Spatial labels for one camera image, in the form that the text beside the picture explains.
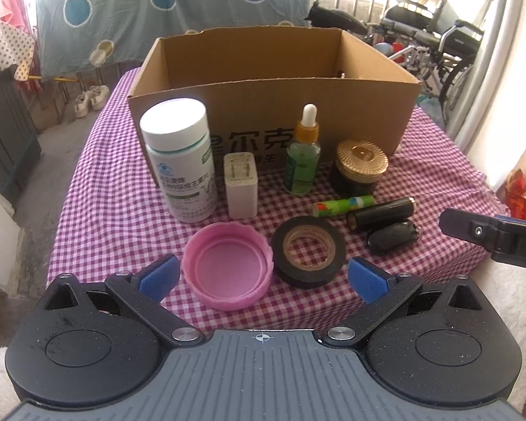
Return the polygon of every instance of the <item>cabinet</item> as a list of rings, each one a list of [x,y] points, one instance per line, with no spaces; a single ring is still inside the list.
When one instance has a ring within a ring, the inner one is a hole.
[[[13,205],[41,155],[37,131],[9,69],[0,72],[0,193]]]

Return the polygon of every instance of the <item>concrete floor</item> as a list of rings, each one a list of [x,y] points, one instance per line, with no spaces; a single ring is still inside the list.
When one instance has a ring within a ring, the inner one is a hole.
[[[45,289],[49,257],[70,180],[98,112],[74,119],[67,107],[65,123],[39,136],[41,159],[23,192],[14,220],[24,230],[18,256],[20,277],[12,296],[0,294],[0,347],[7,346],[18,323]]]

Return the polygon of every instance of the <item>checkered tablecloth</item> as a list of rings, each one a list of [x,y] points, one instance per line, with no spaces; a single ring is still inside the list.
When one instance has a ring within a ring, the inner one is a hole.
[[[193,225],[172,219],[150,176],[127,105],[136,72],[129,71],[121,79],[82,152],[60,217],[49,282],[61,272],[72,272],[82,282],[97,282],[118,270],[137,272],[168,253],[181,258],[196,231],[229,220],[222,182],[219,207],[209,219]],[[259,173],[259,213],[244,222],[270,240],[285,220],[309,215],[312,203],[334,198],[327,174],[327,166],[321,167],[314,191],[297,198],[284,191],[279,173]],[[438,229],[442,210],[453,207],[488,215],[506,210],[484,180],[442,131],[415,109],[375,196],[378,202],[402,196],[417,200],[413,220],[422,228],[420,242],[388,257],[370,256],[363,236],[346,231],[344,217],[330,222],[343,231],[348,258],[362,255],[391,273],[406,271],[426,281],[444,281],[468,273],[485,252],[444,236]],[[301,258],[312,258],[312,250],[299,247],[298,253]],[[238,312],[203,306],[184,280],[162,301],[167,309],[206,332],[231,327],[323,330],[360,303],[346,280],[346,268],[328,285],[309,291],[292,288],[275,277],[267,295]]]

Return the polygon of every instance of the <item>green battery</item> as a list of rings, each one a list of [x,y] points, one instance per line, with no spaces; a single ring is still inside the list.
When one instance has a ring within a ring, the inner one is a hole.
[[[323,201],[317,202],[312,206],[312,215],[317,218],[325,218],[326,216],[342,215],[349,211],[355,211],[373,205],[374,197],[372,195]]]

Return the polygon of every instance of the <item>green dropper bottle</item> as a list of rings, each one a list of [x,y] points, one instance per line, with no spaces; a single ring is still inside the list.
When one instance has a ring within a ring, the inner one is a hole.
[[[316,122],[317,107],[306,104],[302,120],[295,129],[295,140],[286,150],[284,186],[294,195],[305,195],[313,186],[321,147],[317,143],[319,125]]]

